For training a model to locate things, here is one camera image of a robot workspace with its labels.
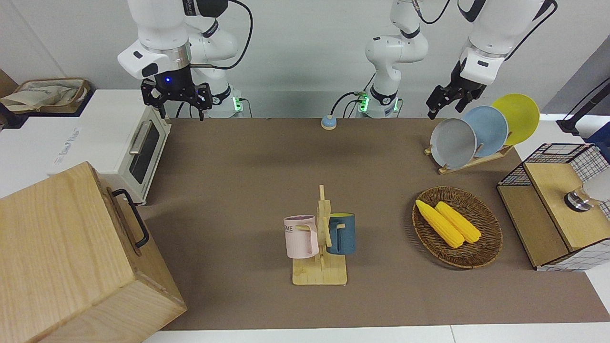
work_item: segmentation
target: yellow corn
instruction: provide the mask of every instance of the yellow corn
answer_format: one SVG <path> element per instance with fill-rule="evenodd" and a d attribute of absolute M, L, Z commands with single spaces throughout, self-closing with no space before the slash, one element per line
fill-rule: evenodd
<path fill-rule="evenodd" d="M 464 218 L 458 211 L 451 208 L 447 203 L 439 201 L 435 209 L 443 215 L 462 234 L 466 242 L 474 243 L 481 238 L 481 232 L 475 228 L 468 219 Z"/>
<path fill-rule="evenodd" d="M 428 224 L 432 226 L 436 233 L 439 234 L 440 238 L 442 238 L 451 248 L 457 248 L 464 244 L 464 237 L 462 234 L 432 206 L 421 200 L 416 200 L 415 204 Z"/>

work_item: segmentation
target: green led light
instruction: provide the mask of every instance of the green led light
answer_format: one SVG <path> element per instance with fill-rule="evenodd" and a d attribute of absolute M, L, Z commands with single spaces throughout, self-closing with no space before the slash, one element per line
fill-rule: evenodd
<path fill-rule="evenodd" d="M 233 97 L 233 106 L 235 107 L 235 111 L 236 112 L 241 112 L 242 111 L 242 102 L 239 101 L 238 98 L 234 98 Z"/>
<path fill-rule="evenodd" d="M 366 94 L 362 95 L 362 99 L 360 100 L 360 112 L 366 112 L 368 109 L 368 96 Z"/>

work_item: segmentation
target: yellow plate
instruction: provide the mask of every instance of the yellow plate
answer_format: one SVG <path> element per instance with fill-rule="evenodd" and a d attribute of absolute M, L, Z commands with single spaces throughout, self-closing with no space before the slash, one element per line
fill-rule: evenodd
<path fill-rule="evenodd" d="M 538 105 L 527 95 L 507 94 L 494 101 L 492 106 L 502 112 L 508 123 L 511 135 L 506 139 L 506 145 L 523 142 L 534 134 L 538 127 Z"/>

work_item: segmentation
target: black cable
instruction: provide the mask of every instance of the black cable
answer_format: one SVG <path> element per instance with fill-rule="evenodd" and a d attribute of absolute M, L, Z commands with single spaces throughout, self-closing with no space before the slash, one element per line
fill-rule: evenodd
<path fill-rule="evenodd" d="M 250 118 L 254 118 L 252 116 L 252 105 L 250 105 L 250 100 L 246 99 L 246 98 L 239 98 L 239 101 L 245 101 L 248 103 L 248 110 L 250 111 Z"/>
<path fill-rule="evenodd" d="M 373 79 L 375 78 L 375 74 L 376 74 L 376 73 L 373 73 L 373 75 L 371 76 L 371 78 L 368 80 L 367 85 L 366 85 L 366 86 L 364 86 L 364 88 L 362 89 L 362 91 L 363 91 L 363 92 L 364 92 L 364 91 L 366 91 L 366 90 L 367 90 L 368 85 L 370 85 L 370 84 L 371 84 L 371 82 L 373 82 Z M 356 108 L 356 106 L 357 106 L 357 104 L 354 104 L 354 106 L 352 106 L 352 107 L 351 107 L 350 115 L 349 115 L 349 116 L 347 116 L 348 118 L 351 118 L 351 114 L 354 112 L 354 109 Z"/>
<path fill-rule="evenodd" d="M 350 106 L 350 104 L 351 104 L 351 103 L 358 103 L 358 100 L 357 100 L 357 99 L 356 99 L 356 100 L 352 100 L 352 101 L 348 102 L 348 103 L 345 105 L 345 108 L 343 109 L 343 116 L 342 116 L 341 118 L 345 118 L 345 113 L 347 112 L 347 108 Z"/>
<path fill-rule="evenodd" d="M 184 106 L 184 102 L 180 103 L 180 106 L 178 106 L 178 110 L 176 111 L 176 118 L 178 117 L 178 115 L 180 115 L 180 110 L 182 109 L 183 106 Z"/>
<path fill-rule="evenodd" d="M 239 62 L 242 61 L 243 56 L 246 54 L 246 50 L 248 50 L 248 46 L 250 45 L 250 38 L 252 38 L 252 29 L 254 27 L 254 18 L 252 17 L 252 11 L 250 11 L 250 8 L 248 8 L 248 6 L 246 6 L 243 2 L 241 2 L 239 0 L 229 0 L 229 2 L 238 4 L 239 6 L 242 6 L 244 9 L 246 9 L 246 11 L 248 11 L 248 16 L 250 17 L 250 29 L 248 32 L 248 39 L 246 40 L 246 45 L 243 47 L 242 55 L 237 59 L 237 61 L 235 61 L 235 63 L 233 63 L 232 65 L 230 65 L 228 67 L 212 65 L 211 68 L 214 68 L 214 69 L 229 70 L 229 69 L 233 69 L 236 65 L 238 65 Z"/>
<path fill-rule="evenodd" d="M 343 99 L 344 99 L 344 98 L 346 98 L 347 96 L 350 96 L 350 95 L 358 95 L 358 94 L 359 94 L 358 92 L 349 92 L 349 93 L 345 93 L 345 94 L 343 94 L 342 96 L 340 96 L 340 97 L 339 97 L 339 99 L 337 99 L 337 101 L 335 101 L 335 104 L 334 104 L 334 105 L 332 105 L 331 117 L 332 117 L 332 114 L 335 112 L 335 108 L 337 107 L 337 105 L 339 104 L 339 102 L 341 102 L 341 100 L 343 100 Z"/>
<path fill-rule="evenodd" d="M 417 15 L 420 17 L 422 22 L 424 22 L 425 24 L 428 24 L 428 25 L 432 25 L 432 24 L 436 23 L 440 19 L 440 17 L 443 16 L 443 14 L 445 14 L 445 10 L 447 9 L 447 6 L 449 6 L 449 2 L 451 2 L 451 0 L 447 0 L 447 2 L 445 3 L 445 6 L 443 7 L 443 10 L 440 11 L 439 16 L 436 19 L 432 20 L 432 21 L 426 21 L 423 18 L 422 11 L 420 10 L 419 3 L 417 1 L 413 1 L 413 5 L 415 7 L 415 11 L 417 12 Z"/>
<path fill-rule="evenodd" d="M 572 113 L 573 110 L 575 110 L 586 98 L 589 97 L 589 95 L 591 95 L 591 93 L 593 93 L 594 91 L 596 91 L 598 88 L 600 88 L 603 84 L 605 84 L 606 82 L 610 81 L 610 78 L 605 79 L 604 81 L 601 82 L 601 84 L 598 84 L 597 86 L 595 86 L 595 88 L 593 88 L 589 93 L 587 93 L 587 95 L 585 95 L 582 99 L 580 99 L 580 101 L 578 102 L 578 104 L 574 105 L 574 107 L 570 110 L 570 112 L 568 112 L 564 119 L 565 120 L 570 113 Z"/>
<path fill-rule="evenodd" d="M 396 114 L 396 117 L 398 118 L 400 116 L 400 111 L 403 110 L 404 100 L 402 98 L 399 98 L 397 101 L 400 101 L 400 107 L 398 108 L 398 114 Z"/>
<path fill-rule="evenodd" d="M 542 23 L 544 23 L 544 22 L 545 22 L 547 19 L 549 19 L 549 18 L 550 18 L 550 17 L 551 17 L 551 16 L 552 16 L 552 15 L 555 13 L 555 11 L 557 11 L 557 8 L 558 8 L 557 1 L 555 1 L 555 0 L 546 0 L 546 1 L 550 2 L 550 3 L 553 5 L 553 10 L 551 10 L 551 12 L 550 12 L 550 13 L 549 13 L 549 14 L 548 14 L 546 17 L 544 17 L 542 20 L 540 20 L 540 21 L 539 21 L 539 22 L 536 24 L 536 26 L 534 26 L 534 28 L 532 28 L 532 29 L 531 29 L 531 30 L 528 32 L 528 34 L 526 34 L 526 35 L 525 35 L 525 37 L 524 37 L 523 39 L 521 39 L 521 41 L 519 42 L 519 44 L 517 44 L 517 46 L 516 46 L 516 47 L 515 47 L 515 48 L 514 48 L 514 49 L 511 51 L 511 53 L 510 53 L 508 56 L 506 56 L 506 58 L 504 59 L 505 61 L 508 61 L 508 60 L 509 60 L 509 59 L 512 57 L 512 55 L 513 55 L 513 54 L 515 54 L 515 52 L 516 52 L 516 51 L 519 49 L 519 47 L 521 46 L 521 44 L 523 44 L 523 43 L 524 43 L 524 42 L 525 42 L 525 41 L 528 39 L 529 35 L 531 35 L 532 33 L 534 33 L 534 31 L 535 31 L 535 30 L 536 30 L 536 29 L 537 29 L 537 28 L 538 28 L 540 25 L 542 25 Z"/>

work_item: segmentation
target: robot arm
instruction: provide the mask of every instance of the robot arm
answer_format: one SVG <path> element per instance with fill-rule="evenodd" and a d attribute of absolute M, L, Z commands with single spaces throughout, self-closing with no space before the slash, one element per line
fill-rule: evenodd
<path fill-rule="evenodd" d="M 209 84 L 194 84 L 186 16 L 215 18 L 228 0 L 127 0 L 138 26 L 138 40 L 118 55 L 119 64 L 142 81 L 144 103 L 158 109 L 167 100 L 184 101 L 199 110 L 212 108 Z"/>
<path fill-rule="evenodd" d="M 223 30 L 216 18 L 188 16 L 188 40 L 192 44 L 191 66 L 210 65 L 237 55 L 237 39 Z M 242 110 L 241 92 L 228 81 L 226 71 L 218 68 L 193 68 L 195 84 L 209 84 L 213 108 L 207 111 L 212 118 L 229 118 Z"/>
<path fill-rule="evenodd" d="M 394 109 L 402 75 L 393 66 L 420 61 L 428 53 L 428 41 L 420 32 L 411 0 L 392 1 L 390 20 L 401 35 L 375 37 L 366 46 L 367 59 L 375 66 L 375 78 L 366 89 L 366 114 L 373 118 L 384 118 Z"/>
<path fill-rule="evenodd" d="M 468 12 L 460 9 L 473 22 L 473 30 L 451 72 L 451 81 L 446 87 L 436 86 L 428 98 L 428 117 L 434 119 L 441 108 L 455 100 L 459 100 L 456 110 L 462 112 L 478 99 L 495 80 L 517 40 L 549 4 L 546 0 L 475 0 Z"/>

